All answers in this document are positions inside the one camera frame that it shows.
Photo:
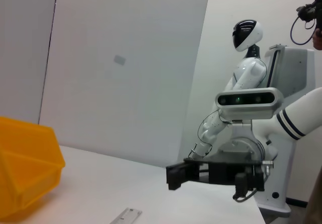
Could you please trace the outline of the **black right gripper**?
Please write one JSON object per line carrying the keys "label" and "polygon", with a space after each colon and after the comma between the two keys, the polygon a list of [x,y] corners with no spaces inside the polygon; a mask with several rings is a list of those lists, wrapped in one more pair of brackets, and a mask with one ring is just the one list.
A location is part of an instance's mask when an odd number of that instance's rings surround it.
{"label": "black right gripper", "polygon": [[249,190],[265,190],[262,162],[254,160],[193,160],[186,158],[182,163],[183,174],[178,167],[166,167],[169,190],[177,190],[188,181],[216,185],[235,185],[235,176],[246,175]]}

